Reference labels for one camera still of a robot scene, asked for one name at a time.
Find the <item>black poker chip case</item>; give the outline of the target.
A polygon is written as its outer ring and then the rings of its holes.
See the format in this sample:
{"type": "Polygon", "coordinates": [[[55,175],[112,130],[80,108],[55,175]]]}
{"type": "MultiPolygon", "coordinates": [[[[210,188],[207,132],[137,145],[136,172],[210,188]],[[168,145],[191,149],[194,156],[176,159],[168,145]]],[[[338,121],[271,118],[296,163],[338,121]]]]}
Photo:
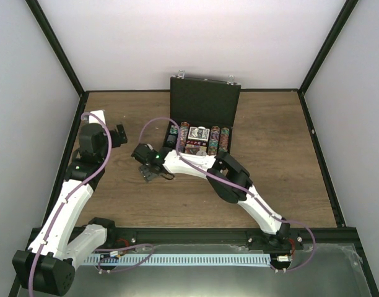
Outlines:
{"type": "MultiPolygon", "coordinates": [[[[238,99],[241,85],[233,81],[219,81],[187,77],[185,75],[174,75],[170,78],[170,119],[179,126],[181,122],[188,122],[190,127],[204,126],[210,129],[218,126],[220,129],[230,129],[229,148],[231,149],[233,124],[237,112],[238,99]]],[[[168,123],[167,131],[163,141],[166,145],[167,137],[170,135],[168,123]]],[[[179,131],[176,135],[178,144],[179,131]]],[[[207,152],[209,141],[204,146],[186,145],[185,147],[199,147],[199,150],[207,152]]]]}

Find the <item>white dealer button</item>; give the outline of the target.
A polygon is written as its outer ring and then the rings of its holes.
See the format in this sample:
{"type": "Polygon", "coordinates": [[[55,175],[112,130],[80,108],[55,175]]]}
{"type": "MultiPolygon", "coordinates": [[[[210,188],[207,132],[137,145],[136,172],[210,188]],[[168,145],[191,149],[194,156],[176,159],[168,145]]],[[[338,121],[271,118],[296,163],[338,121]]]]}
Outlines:
{"type": "Polygon", "coordinates": [[[196,152],[197,156],[206,156],[207,155],[207,152],[205,150],[198,150],[196,152]]]}

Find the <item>blue white card deck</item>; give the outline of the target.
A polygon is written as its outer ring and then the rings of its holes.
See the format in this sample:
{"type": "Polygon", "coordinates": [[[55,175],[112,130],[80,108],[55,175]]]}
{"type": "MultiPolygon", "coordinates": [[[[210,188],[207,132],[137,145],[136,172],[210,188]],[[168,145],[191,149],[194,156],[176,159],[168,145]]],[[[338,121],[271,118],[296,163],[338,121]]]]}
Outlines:
{"type": "Polygon", "coordinates": [[[210,129],[199,129],[198,127],[190,127],[187,138],[189,140],[197,140],[207,142],[209,140],[210,129]]]}

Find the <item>red black triangular token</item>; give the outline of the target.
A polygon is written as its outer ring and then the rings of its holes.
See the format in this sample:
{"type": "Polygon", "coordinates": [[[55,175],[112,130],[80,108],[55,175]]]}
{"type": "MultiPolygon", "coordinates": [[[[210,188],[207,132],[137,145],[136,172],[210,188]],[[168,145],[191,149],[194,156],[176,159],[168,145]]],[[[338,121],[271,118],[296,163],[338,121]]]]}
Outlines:
{"type": "Polygon", "coordinates": [[[185,153],[189,155],[196,155],[199,147],[185,147],[185,153]]]}

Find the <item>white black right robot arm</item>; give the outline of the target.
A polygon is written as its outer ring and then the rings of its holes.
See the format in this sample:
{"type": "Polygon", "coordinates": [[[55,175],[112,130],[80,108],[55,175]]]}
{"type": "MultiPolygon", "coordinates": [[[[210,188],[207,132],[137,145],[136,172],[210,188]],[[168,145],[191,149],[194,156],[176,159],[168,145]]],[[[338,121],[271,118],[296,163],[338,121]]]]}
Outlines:
{"type": "Polygon", "coordinates": [[[206,179],[224,201],[237,204],[258,224],[273,249],[289,241],[290,223],[275,212],[258,193],[250,173],[228,152],[217,155],[191,155],[168,147],[156,151],[138,144],[131,157],[141,164],[146,181],[156,176],[172,179],[177,174],[206,179]]]}

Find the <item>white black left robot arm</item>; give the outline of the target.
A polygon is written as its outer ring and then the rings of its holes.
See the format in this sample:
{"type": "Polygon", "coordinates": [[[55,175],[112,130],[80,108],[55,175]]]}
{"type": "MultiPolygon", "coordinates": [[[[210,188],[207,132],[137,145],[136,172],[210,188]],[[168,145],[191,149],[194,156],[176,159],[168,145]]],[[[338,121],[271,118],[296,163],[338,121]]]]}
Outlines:
{"type": "Polygon", "coordinates": [[[109,130],[104,110],[85,112],[79,148],[67,167],[61,191],[41,231],[24,251],[18,250],[12,264],[21,286],[35,292],[64,296],[76,270],[97,248],[113,249],[118,242],[114,221],[94,218],[74,239],[77,220],[94,194],[111,150],[127,143],[122,125],[109,130]]]}

